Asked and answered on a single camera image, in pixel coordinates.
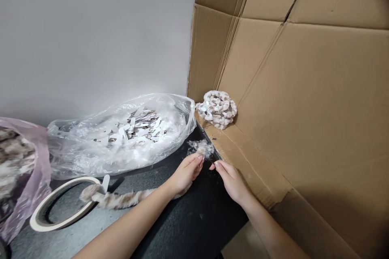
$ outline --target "pink plastic bag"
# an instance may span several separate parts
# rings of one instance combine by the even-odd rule
[[[47,148],[47,129],[45,127],[8,117],[0,117],[0,126],[12,129],[27,139],[34,145],[36,153],[34,170],[17,200],[13,213],[0,230],[0,236],[9,244],[20,232],[25,220],[32,215],[39,203],[50,194],[51,168]]]

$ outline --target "fluffy fiber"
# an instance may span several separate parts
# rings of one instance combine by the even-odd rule
[[[237,114],[236,104],[224,91],[211,90],[204,95],[204,102],[197,103],[196,109],[202,119],[218,129],[225,129]]]
[[[209,159],[215,151],[214,146],[212,144],[208,144],[207,140],[189,141],[188,145],[191,147],[188,151],[188,155],[198,153],[205,159]]]

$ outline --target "black surface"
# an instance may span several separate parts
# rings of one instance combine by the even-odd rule
[[[201,133],[195,129],[187,141],[202,139]],[[153,166],[114,176],[110,191],[113,187],[122,194],[158,187],[174,173],[187,153],[185,142],[175,153]],[[247,222],[246,214],[229,197],[219,174],[208,170],[210,165],[210,161],[205,161],[189,191],[167,205],[132,258],[213,259]],[[54,181],[53,185],[58,187],[62,183],[64,181]],[[78,196],[86,185],[77,185],[63,194],[47,218],[52,222],[61,221],[78,211],[83,206]],[[71,258],[128,211],[95,207],[73,225],[47,233],[35,232],[27,225],[11,243],[12,258]]]

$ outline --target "tape roll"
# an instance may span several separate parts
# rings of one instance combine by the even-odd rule
[[[92,182],[95,184],[101,184],[100,181],[94,177],[80,177],[66,182],[65,184],[58,187],[54,190],[50,195],[48,195],[36,208],[34,213],[30,218],[30,226],[33,230],[38,232],[47,232],[53,231],[56,229],[61,229],[71,225],[76,222],[80,218],[82,218],[93,206],[96,202],[88,202],[82,209],[80,209],[77,213],[72,215],[70,218],[65,219],[58,223],[49,223],[45,220],[45,214],[48,207],[51,205],[53,200],[55,200],[60,194],[68,190],[69,188],[82,183],[82,182]]]

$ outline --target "clear plastic bag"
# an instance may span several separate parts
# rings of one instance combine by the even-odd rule
[[[147,140],[135,144],[131,139],[123,139],[107,146],[94,140],[111,132],[115,123],[125,123],[142,107],[155,110],[165,122],[166,134],[158,142]],[[155,164],[177,150],[195,127],[194,101],[161,93],[130,99],[84,119],[53,121],[48,126],[52,177],[59,180],[102,177]]]
[[[12,129],[27,139],[34,145],[36,154],[34,170],[17,199],[12,214],[0,230],[3,240],[10,243],[20,232],[24,221],[32,215],[40,202],[50,194],[51,168],[47,149],[47,129],[45,127],[7,117],[0,117],[0,126]]]

